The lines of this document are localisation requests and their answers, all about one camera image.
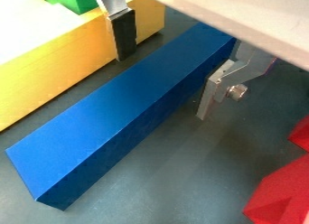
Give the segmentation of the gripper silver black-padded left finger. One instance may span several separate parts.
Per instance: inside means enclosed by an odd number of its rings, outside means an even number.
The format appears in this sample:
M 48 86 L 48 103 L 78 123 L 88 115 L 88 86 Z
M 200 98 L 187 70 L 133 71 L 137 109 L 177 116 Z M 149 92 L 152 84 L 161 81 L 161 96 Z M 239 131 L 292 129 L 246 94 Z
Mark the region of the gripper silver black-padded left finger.
M 94 1 L 106 11 L 116 46 L 116 59 L 124 61 L 136 51 L 135 11 L 128 7 L 125 0 Z

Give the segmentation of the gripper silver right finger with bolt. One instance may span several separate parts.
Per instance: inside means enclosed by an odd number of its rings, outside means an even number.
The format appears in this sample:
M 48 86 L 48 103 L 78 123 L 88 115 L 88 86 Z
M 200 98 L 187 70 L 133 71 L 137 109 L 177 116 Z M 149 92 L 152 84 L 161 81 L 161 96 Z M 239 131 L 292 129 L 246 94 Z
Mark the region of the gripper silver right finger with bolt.
M 213 104 L 224 98 L 239 101 L 247 91 L 243 83 L 262 76 L 276 58 L 267 52 L 240 42 L 235 51 L 235 60 L 227 59 L 207 78 L 196 116 L 204 119 Z

